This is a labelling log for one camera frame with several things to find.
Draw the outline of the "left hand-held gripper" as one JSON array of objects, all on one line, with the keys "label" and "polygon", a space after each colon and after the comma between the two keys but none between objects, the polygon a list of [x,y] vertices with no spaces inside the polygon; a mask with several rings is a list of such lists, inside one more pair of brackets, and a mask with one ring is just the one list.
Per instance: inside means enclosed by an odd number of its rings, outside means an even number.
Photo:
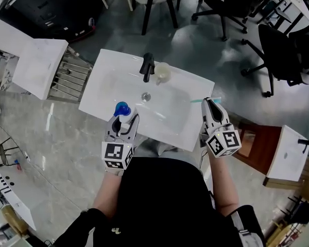
[{"label": "left hand-held gripper", "polygon": [[129,129],[122,136],[119,136],[119,116],[112,116],[108,121],[101,147],[101,159],[107,168],[127,169],[134,155],[134,140],[139,121],[139,114],[134,115],[129,123]]}]

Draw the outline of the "blue-capped white bottle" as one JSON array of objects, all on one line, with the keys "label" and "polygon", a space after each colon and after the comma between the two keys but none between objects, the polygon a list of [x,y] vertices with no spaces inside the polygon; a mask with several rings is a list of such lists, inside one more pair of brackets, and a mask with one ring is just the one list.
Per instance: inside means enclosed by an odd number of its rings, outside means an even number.
[{"label": "blue-capped white bottle", "polygon": [[118,117],[122,124],[130,124],[135,114],[135,108],[130,107],[126,102],[118,102],[115,107],[114,116]]}]

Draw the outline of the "teal toothbrush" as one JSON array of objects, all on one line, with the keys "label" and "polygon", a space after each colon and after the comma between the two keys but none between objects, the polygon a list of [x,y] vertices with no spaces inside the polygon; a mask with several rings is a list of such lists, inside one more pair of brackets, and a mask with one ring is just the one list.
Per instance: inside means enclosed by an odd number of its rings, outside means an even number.
[{"label": "teal toothbrush", "polygon": [[[207,97],[207,99],[212,100],[214,103],[221,103],[221,97]],[[201,103],[203,99],[194,99],[190,103]]]}]

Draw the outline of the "person's left forearm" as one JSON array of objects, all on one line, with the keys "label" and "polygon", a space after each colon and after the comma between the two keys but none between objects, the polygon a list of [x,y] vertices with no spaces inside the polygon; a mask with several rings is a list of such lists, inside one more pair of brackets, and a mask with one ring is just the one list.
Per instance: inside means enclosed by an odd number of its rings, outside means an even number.
[{"label": "person's left forearm", "polygon": [[92,207],[100,210],[107,218],[114,217],[122,176],[106,171]]}]

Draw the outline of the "person's right forearm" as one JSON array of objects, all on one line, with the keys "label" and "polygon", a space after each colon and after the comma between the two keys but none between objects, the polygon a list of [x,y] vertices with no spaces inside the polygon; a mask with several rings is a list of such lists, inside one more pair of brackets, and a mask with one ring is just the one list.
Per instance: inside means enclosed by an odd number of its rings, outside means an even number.
[{"label": "person's right forearm", "polygon": [[239,207],[239,197],[225,158],[216,158],[208,150],[212,173],[213,195],[217,210],[228,216]]}]

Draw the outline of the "person's grey trousers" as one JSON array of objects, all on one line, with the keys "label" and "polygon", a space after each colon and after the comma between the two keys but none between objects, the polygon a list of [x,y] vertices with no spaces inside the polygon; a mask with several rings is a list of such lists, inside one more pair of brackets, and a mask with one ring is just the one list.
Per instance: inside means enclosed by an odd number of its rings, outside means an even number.
[{"label": "person's grey trousers", "polygon": [[137,146],[134,156],[170,158],[190,163],[196,168],[199,168],[199,165],[190,152],[150,138]]}]

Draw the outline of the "large white sink basin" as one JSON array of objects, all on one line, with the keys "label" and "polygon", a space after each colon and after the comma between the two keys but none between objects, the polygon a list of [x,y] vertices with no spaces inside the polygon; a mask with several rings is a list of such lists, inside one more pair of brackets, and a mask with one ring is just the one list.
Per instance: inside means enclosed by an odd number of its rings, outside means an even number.
[{"label": "large white sink basin", "polygon": [[[211,80],[170,67],[171,79],[156,85],[156,76],[143,82],[143,58],[101,49],[80,101],[79,109],[104,121],[124,101],[139,113],[138,134],[187,151],[193,151],[202,126],[201,103],[211,96]],[[141,95],[151,99],[144,102]]]}]

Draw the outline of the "black curved faucet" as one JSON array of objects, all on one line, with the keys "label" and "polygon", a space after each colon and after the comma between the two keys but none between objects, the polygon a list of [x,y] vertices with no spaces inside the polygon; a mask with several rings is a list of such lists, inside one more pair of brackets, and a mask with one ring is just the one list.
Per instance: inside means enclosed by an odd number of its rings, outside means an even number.
[{"label": "black curved faucet", "polygon": [[150,76],[155,74],[155,61],[152,53],[145,53],[143,56],[143,63],[140,69],[140,74],[143,75],[143,82],[147,83]]}]

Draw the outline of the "metal bar rack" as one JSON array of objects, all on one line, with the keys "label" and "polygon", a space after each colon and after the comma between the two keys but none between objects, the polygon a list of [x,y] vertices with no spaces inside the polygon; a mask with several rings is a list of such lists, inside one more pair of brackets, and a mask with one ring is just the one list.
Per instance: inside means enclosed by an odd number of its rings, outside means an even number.
[{"label": "metal bar rack", "polygon": [[49,88],[48,99],[78,104],[92,69],[91,63],[67,47]]}]

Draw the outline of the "person's black shirt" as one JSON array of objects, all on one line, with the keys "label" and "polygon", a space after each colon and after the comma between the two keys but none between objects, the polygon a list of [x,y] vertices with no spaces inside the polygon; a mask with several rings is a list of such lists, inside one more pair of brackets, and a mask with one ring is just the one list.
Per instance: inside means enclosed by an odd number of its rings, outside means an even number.
[{"label": "person's black shirt", "polygon": [[265,242],[254,208],[239,205],[222,215],[195,166],[134,157],[122,175],[114,217],[84,210],[54,247],[265,247]]}]

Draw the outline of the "black mesh office chair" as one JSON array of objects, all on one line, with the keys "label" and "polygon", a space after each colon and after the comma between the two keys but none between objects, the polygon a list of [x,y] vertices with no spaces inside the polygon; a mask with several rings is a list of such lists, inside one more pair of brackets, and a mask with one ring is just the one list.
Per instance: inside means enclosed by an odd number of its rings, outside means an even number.
[{"label": "black mesh office chair", "polygon": [[286,81],[289,86],[309,85],[309,25],[289,34],[264,24],[260,24],[258,30],[262,50],[246,39],[242,39],[241,44],[249,45],[264,63],[243,69],[241,75],[245,77],[267,68],[270,91],[263,93],[266,98],[274,95],[274,78]]},{"label": "black mesh office chair", "polygon": [[218,15],[221,19],[222,26],[222,40],[226,41],[228,39],[226,35],[226,18],[234,21],[242,27],[242,33],[246,34],[248,32],[245,24],[238,19],[247,18],[254,8],[255,0],[198,0],[198,3],[206,3],[210,10],[195,12],[191,19],[196,21],[200,16],[205,15]]}]

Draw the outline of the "black angled faucet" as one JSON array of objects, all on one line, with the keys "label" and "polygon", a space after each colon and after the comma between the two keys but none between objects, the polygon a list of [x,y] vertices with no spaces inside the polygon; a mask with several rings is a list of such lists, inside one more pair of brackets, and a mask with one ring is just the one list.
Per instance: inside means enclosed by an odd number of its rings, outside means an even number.
[{"label": "black angled faucet", "polygon": [[304,149],[302,153],[304,154],[307,150],[307,147],[309,147],[309,140],[308,139],[298,139],[298,144],[304,145]]}]

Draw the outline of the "flat white basin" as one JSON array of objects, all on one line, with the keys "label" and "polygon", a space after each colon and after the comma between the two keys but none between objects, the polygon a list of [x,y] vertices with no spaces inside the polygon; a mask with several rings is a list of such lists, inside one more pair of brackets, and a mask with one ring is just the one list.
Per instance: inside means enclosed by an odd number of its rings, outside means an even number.
[{"label": "flat white basin", "polygon": [[47,99],[67,47],[66,40],[32,39],[22,50],[12,82],[41,100]]}]

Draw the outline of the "black metal stool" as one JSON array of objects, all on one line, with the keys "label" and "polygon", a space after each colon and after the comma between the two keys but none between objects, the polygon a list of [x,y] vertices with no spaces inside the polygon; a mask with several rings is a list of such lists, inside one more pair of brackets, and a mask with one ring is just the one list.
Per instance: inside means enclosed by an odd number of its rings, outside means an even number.
[{"label": "black metal stool", "polygon": [[8,163],[7,156],[11,156],[11,154],[7,154],[6,152],[10,151],[10,150],[14,150],[14,149],[19,149],[19,146],[15,146],[15,147],[5,149],[3,144],[6,143],[9,140],[12,140],[12,138],[9,137],[8,139],[6,139],[2,143],[0,143],[0,159],[1,159],[0,167],[14,165],[14,164]]}]

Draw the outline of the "white desk with black legs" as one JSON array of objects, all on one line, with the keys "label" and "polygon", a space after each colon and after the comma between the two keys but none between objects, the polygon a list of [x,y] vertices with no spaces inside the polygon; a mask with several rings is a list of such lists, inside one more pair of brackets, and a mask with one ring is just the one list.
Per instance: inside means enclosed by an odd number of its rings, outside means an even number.
[{"label": "white desk with black legs", "polygon": [[[281,0],[278,4],[276,4],[275,9],[277,9],[278,6],[285,0]],[[303,0],[288,0],[290,1],[298,10],[299,14],[295,18],[295,20],[292,21],[292,23],[287,27],[287,29],[283,32],[284,34],[289,34],[300,22],[300,20],[305,17],[309,22],[309,10],[306,6],[306,3]]]}]

